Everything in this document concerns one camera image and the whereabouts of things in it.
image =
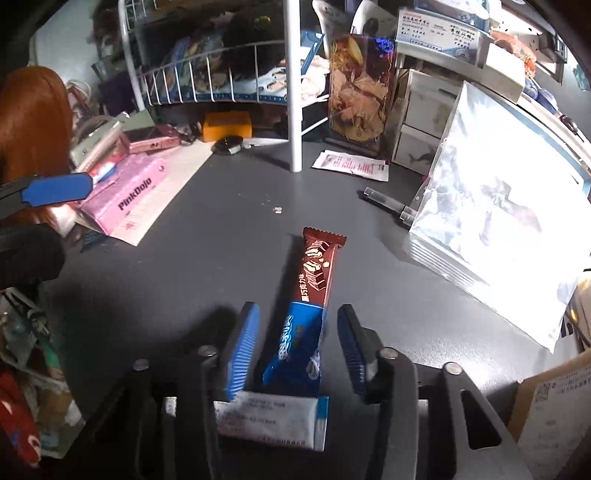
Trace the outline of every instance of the dark gray desk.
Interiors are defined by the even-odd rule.
[[[358,197],[371,185],[409,202],[421,183],[418,175],[392,166],[390,182],[379,183],[312,170],[324,148],[304,144],[298,174],[286,169],[286,145],[213,156],[138,247],[108,239],[84,253],[70,251],[46,292],[66,377],[84,414],[134,360],[177,352],[215,307],[238,311],[255,301],[267,320],[294,239],[313,226],[348,236],[338,253],[322,347],[322,390],[331,397],[326,451],[280,449],[272,466],[261,457],[241,466],[244,452],[259,448],[249,445],[239,448],[241,459],[229,468],[243,478],[321,478],[321,471],[328,478],[362,477],[375,410],[351,391],[335,325],[343,303],[352,303],[364,325],[413,361],[463,365],[506,415],[511,384],[537,372],[549,353],[412,262],[401,249],[405,230]]]

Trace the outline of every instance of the blue plastic part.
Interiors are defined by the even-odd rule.
[[[92,178],[86,173],[33,180],[21,199],[32,207],[83,200],[92,192]]]
[[[527,96],[532,97],[534,100],[538,99],[538,87],[530,79],[525,79],[525,87],[523,88],[523,92]]]
[[[353,391],[357,395],[364,396],[367,393],[367,384],[365,382],[366,365],[361,354],[359,342],[351,329],[349,320],[345,311],[340,308],[337,317],[337,331],[339,333],[340,346],[343,349],[345,363],[351,378]]]
[[[236,349],[228,362],[228,380],[224,388],[226,401],[232,401],[240,390],[244,390],[255,350],[260,321],[261,310],[256,303],[253,303],[246,314],[246,320],[238,337]]]
[[[329,398],[318,397],[318,403],[316,404],[316,419],[326,420],[329,417]]]

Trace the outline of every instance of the white metal pole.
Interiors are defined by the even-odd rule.
[[[283,17],[285,22],[285,62],[287,64],[287,120],[291,150],[290,169],[296,172],[301,171],[302,121],[299,0],[283,0]]]
[[[134,91],[135,103],[138,110],[146,110],[142,90],[139,87],[138,76],[135,72],[134,58],[131,56],[131,45],[129,44],[129,30],[127,29],[127,12],[125,11],[125,0],[119,0],[117,7],[119,9],[119,28],[121,29],[121,40],[123,43],[123,53],[125,54],[125,63],[131,81],[131,88]]]

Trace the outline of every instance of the cardboard box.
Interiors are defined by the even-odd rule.
[[[591,461],[591,350],[527,378],[508,430],[535,480],[579,478]]]

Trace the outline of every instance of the white drawer unit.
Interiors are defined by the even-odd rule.
[[[401,75],[385,138],[393,138],[392,161],[426,175],[461,81],[409,70]]]

